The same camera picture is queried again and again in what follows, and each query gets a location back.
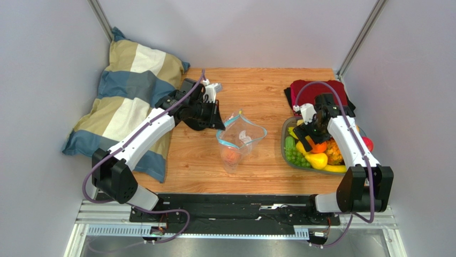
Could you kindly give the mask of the clear zip top bag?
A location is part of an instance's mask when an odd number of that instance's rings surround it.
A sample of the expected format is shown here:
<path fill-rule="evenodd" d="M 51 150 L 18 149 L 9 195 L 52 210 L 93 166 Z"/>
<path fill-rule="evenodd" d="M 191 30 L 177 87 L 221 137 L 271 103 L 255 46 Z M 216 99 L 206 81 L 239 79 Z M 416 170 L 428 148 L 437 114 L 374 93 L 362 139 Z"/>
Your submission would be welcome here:
<path fill-rule="evenodd" d="M 238 164 L 228 165 L 223 161 L 223 168 L 227 173 L 234 173 L 241 161 L 249 155 L 256 145 L 266 137 L 267 130 L 251 122 L 242 109 L 234 112 L 225 122 L 225 130 L 216 133 L 220 155 L 223 147 L 236 148 L 241 155 Z"/>

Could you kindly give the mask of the pink peach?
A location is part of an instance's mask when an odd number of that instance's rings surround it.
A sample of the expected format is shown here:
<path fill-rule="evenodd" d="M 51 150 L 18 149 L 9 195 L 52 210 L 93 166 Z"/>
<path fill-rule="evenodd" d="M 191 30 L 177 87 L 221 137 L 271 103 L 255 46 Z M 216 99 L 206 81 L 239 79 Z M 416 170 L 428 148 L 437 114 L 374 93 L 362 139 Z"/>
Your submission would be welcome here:
<path fill-rule="evenodd" d="M 241 155 L 236 148 L 223 147 L 221 149 L 221 158 L 225 164 L 235 165 L 241 160 Z"/>

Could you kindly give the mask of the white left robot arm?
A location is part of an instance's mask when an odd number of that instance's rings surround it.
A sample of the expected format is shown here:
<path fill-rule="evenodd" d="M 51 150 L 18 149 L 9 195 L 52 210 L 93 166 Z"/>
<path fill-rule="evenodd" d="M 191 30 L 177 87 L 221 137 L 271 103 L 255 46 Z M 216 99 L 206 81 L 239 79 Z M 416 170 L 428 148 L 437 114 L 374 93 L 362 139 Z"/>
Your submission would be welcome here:
<path fill-rule="evenodd" d="M 195 131 L 224 130 L 217 93 L 220 83 L 185 79 L 180 89 L 163 96 L 146 119 L 127 137 L 108 150 L 98 149 L 92 155 L 92 185 L 111 201 L 153 210 L 159 197 L 140 186 L 133 170 L 148 150 L 164 135 L 184 122 Z"/>

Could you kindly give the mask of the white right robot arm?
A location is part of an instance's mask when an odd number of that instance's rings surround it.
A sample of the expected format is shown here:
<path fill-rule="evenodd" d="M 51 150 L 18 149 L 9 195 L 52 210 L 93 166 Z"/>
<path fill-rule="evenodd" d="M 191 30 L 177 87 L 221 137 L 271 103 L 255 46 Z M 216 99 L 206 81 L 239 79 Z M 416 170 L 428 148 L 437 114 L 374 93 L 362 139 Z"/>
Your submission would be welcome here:
<path fill-rule="evenodd" d="M 372 155 L 356 129 L 354 113 L 342 105 L 338 96 L 323 93 L 314 104 L 294 105 L 293 110 L 303 118 L 294 129 L 305 150 L 315 144 L 333 139 L 343 157 L 346 172 L 334 193 L 315 196 L 319 213 L 383 212 L 387 208 L 393 171 L 382 166 Z"/>

